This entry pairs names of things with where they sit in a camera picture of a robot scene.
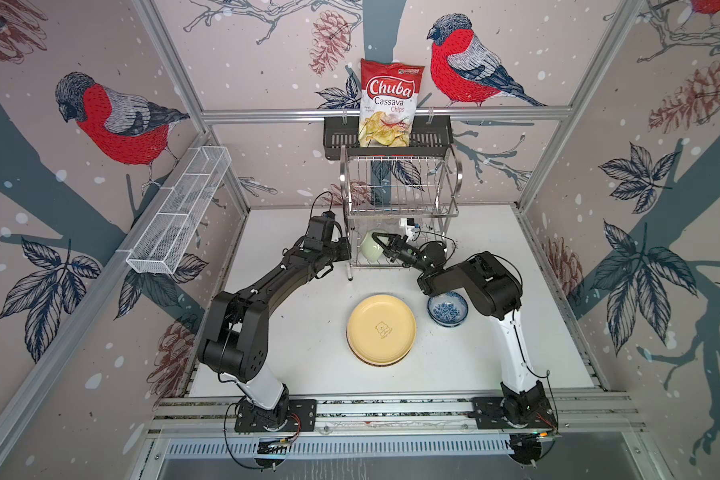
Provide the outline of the yellow plate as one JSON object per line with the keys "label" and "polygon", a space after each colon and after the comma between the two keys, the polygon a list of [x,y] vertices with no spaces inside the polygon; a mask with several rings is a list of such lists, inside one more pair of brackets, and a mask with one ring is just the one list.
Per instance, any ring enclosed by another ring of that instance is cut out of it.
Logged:
{"label": "yellow plate", "polygon": [[350,314],[346,338],[352,353],[366,364],[386,367],[413,348],[417,323],[409,306],[387,294],[362,300]]}

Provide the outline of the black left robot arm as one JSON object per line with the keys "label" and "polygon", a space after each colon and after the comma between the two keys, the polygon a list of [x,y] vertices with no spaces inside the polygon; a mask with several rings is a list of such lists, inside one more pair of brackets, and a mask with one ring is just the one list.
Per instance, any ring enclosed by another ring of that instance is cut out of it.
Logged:
{"label": "black left robot arm", "polygon": [[305,234],[286,249],[267,274],[235,293],[221,292],[211,302],[202,336],[196,341],[198,361],[243,392],[245,406],[266,429],[289,418],[287,386],[266,367],[270,315],[301,286],[320,279],[336,262],[348,261],[351,249],[334,212],[309,219]]}

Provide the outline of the light green bowl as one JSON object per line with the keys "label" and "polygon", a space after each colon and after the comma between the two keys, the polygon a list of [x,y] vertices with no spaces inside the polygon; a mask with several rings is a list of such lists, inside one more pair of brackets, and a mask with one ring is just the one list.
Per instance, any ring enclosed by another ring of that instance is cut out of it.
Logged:
{"label": "light green bowl", "polygon": [[383,247],[373,239],[374,233],[377,233],[377,230],[368,231],[360,244],[361,254],[371,264],[377,263],[384,254]]}

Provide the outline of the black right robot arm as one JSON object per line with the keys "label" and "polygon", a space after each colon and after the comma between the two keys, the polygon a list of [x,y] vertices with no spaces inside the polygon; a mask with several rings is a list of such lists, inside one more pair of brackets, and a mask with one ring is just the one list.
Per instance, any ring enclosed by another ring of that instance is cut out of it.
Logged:
{"label": "black right robot arm", "polygon": [[463,290],[477,312],[489,319],[500,358],[503,396],[500,407],[504,419],[514,427],[529,426],[538,420],[557,429],[556,405],[543,385],[548,376],[534,371],[526,353],[520,276],[512,274],[501,258],[488,251],[449,266],[446,243],[442,240],[417,247],[405,235],[379,232],[373,233],[371,239],[388,260],[419,271],[417,285],[424,295],[434,298]]}

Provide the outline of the blue white patterned bowl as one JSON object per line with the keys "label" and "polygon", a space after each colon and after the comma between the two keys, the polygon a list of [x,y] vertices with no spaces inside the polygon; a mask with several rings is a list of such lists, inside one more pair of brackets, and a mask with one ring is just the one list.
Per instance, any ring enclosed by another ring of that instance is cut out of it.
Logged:
{"label": "blue white patterned bowl", "polygon": [[429,317],[446,328],[460,326],[468,315],[469,306],[465,298],[456,292],[446,292],[430,297],[427,301]]}

